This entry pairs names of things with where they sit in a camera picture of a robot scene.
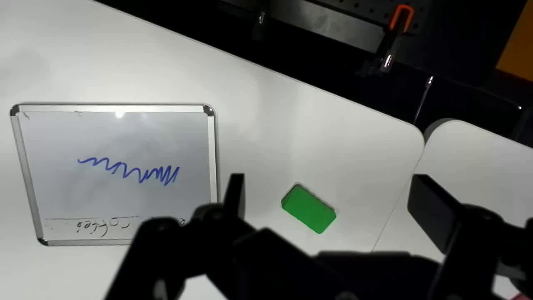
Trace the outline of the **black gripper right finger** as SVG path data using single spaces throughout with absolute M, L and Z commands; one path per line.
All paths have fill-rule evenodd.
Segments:
M 441 253 L 467 244 L 467 209 L 429 174 L 411 178 L 407 213 Z

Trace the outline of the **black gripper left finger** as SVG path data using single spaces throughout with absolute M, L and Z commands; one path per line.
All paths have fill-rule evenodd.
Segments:
M 244 174 L 231 173 L 223 196 L 223 216 L 236 219 L 244 214 Z

